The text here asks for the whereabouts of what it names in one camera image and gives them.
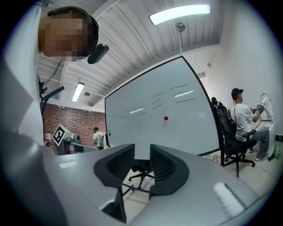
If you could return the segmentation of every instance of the office chair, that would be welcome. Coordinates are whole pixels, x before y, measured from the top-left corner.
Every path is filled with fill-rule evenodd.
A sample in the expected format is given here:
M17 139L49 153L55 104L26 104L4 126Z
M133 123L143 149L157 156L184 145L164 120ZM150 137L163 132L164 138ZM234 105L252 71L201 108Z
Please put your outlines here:
M132 178L137 178L137 177L141 177L141 181L140 184L138 186L139 189L141 189L142 186L142 182L144 180L145 177L150 177L152 179L154 179L154 176L149 175L149 173L151 173L153 170L150 166L149 160L134 160L134 164L132 167L132 171L136 172L139 171L140 174L132 176L129 178L129 181L132 180Z
M218 113L220 116L220 121L222 124L222 130L224 135L224 153L226 158L230 158L231 161L224 164L224 166L231 165L232 163L236 163L237 166L237 177L239 176L239 162L252 163L252 167L255 167L255 162L251 160L245 159L245 153L247 150L256 145L256 141L249 141L250 136L254 134L256 131L252 130L243 135L246 138L245 142L238 141L235 137L235 122L232 118L227 116L227 109L225 106L218 106Z

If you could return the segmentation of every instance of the white floor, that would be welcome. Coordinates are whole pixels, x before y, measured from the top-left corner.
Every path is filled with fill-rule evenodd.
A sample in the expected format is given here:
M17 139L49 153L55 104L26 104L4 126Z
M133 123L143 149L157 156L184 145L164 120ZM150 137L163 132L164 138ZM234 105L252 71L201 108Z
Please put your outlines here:
M264 161L256 162L255 167L251 167L249 163L239 163L239 178L244 181L247 185L249 185L259 196L265 194L268 191L271 191L276 185L278 179L281 176L283 171L283 142L281 142L280 150L282 156L280 160L273 159L268 161L267 159ZM208 159L213 158L213 156L220 156L220 151L206 155L205 157ZM246 153L245 159L255 160L256 151L253 153ZM220 164L220 157L217 158L218 162L216 164ZM224 167L225 170L229 171L231 174L236 176L236 164L231 164L229 166ZM126 179L124 180L125 184L134 185L134 187L138 187L140 183L140 177L132 179L129 181L129 177L138 174L139 172L133 172L130 170ZM146 177L142 183L141 188L145 190L149 190L149 188L154 185L154 179ZM127 187L122 186L123 192L127 190ZM129 191L124 196L124 206L127 215L127 223L131 222L146 206L149 202L149 194L139 191Z

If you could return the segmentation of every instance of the fluorescent light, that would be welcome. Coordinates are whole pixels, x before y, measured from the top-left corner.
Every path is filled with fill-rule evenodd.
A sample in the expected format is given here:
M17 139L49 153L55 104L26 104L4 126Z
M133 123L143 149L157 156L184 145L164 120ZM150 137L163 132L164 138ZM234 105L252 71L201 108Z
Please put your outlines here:
M195 14L210 14L210 5L180 6L150 15L149 19L154 25L157 25L170 19Z
M73 98L72 98L72 101L75 101L75 102L76 102L76 101L78 100L79 95L80 95L81 91L83 90L83 88L84 88L84 84L83 84L83 83L79 83L79 84L77 85L76 91L75 91L75 93L74 93L74 95L73 95Z
M135 113L135 112L140 111L140 110L143 110L143 108L140 108L140 109L138 109L138 110L132 111L132 112L130 112L130 114L131 114L131 113Z
M193 90L192 90L192 91L185 92L185 93L182 93L182 94L179 94L179 95L176 95L176 96L174 96L174 97L180 97L180 96L183 96L183 95L186 95L186 94L190 94L190 93L192 93L192 92L193 92Z

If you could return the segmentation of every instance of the ceiling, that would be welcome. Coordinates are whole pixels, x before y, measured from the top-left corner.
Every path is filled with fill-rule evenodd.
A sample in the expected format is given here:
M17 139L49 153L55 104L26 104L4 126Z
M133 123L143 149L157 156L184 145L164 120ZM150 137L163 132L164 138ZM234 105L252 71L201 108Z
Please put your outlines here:
M209 4L211 13L181 17L157 26L149 20L151 14L189 4ZM53 6L66 5L87 9L99 25L99 43L108 45L110 50L96 64L88 64L87 59L62 63L49 81L48 90L64 85L65 89L55 98L61 102L72 102L75 87L81 81L85 88L77 107L87 106L102 112L102 96L147 68L180 55L176 23L182 22L186 26L180 34L183 56L197 74L208 74L207 64L212 64L220 42L225 7L224 0L59 0L54 1ZM42 81L53 74L59 61L40 56L38 74Z

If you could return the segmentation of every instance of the person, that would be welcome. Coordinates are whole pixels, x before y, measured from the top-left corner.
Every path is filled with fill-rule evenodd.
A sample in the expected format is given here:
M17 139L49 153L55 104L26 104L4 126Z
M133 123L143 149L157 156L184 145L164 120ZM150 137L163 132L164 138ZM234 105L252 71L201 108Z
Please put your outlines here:
M105 134L100 132L97 127L94 127L93 131L93 144L98 150L102 150L104 148L103 139Z
M245 133L252 131L252 121L257 122L260 114L263 112L263 110L256 110L256 112L253 114L251 109L246 104L242 104L243 91L244 90L234 88L231 92L232 98L235 101L234 107L231 109L231 117L237 125L236 139L241 142L246 141L246 138L243 138L242 136ZM261 141L260 150L256 155L255 160L260 161L267 159L269 146L268 128L263 128L259 131L256 131L253 135L250 136L250 141L252 140Z
M217 101L215 97L211 98L211 103L213 107L216 107L218 105L223 105L220 101Z
M44 145L38 56L87 57L97 45L99 27L83 9L58 8L41 18L41 7L38 1L29 8L3 47L0 84L8 85L0 89L7 106L0 111L0 125ZM15 95L7 95L11 89Z

